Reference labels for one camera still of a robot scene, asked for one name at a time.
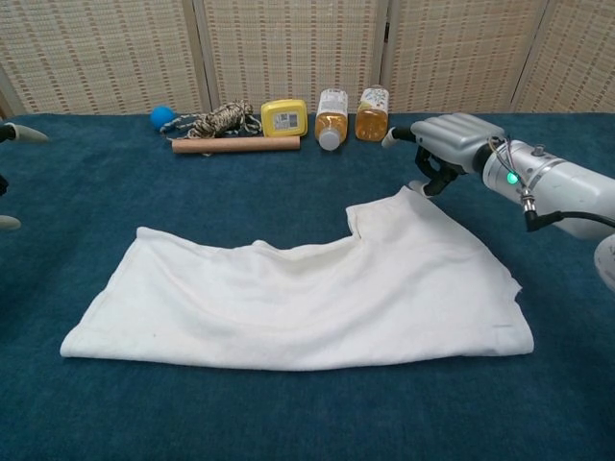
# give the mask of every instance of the bottle cap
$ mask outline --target bottle cap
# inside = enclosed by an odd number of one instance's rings
[[[335,128],[325,128],[318,136],[320,147],[326,151],[334,151],[341,142],[339,131]]]

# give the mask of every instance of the green led light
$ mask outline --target green led light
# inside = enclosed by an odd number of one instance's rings
[[[517,178],[517,175],[515,175],[514,173],[508,173],[508,176],[506,176],[506,180],[509,184],[516,184],[517,182],[519,182],[519,178]]]

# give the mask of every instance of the plastic bottle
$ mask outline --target plastic bottle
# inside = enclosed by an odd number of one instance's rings
[[[363,91],[355,121],[355,135],[364,141],[382,141],[388,128],[388,91],[372,85]]]
[[[346,139],[348,132],[348,94],[329,88],[320,93],[316,114],[316,139],[326,151],[334,151]]]

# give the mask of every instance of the rope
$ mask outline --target rope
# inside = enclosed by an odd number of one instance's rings
[[[249,135],[259,134],[262,126],[252,115],[252,106],[245,101],[228,103],[210,113],[189,113],[181,115],[160,128],[166,135],[171,130],[188,130],[186,138],[219,137],[225,133]]]

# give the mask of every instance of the amber liquid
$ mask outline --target amber liquid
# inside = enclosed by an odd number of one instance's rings
[[[346,139],[348,133],[348,119],[341,113],[322,112],[316,117],[316,126],[314,128],[316,139],[318,139],[318,136],[320,136],[320,133],[325,128],[335,128],[341,136],[339,140],[341,144]]]
[[[361,109],[355,122],[355,136],[363,141],[382,141],[388,129],[388,115],[378,109]]]

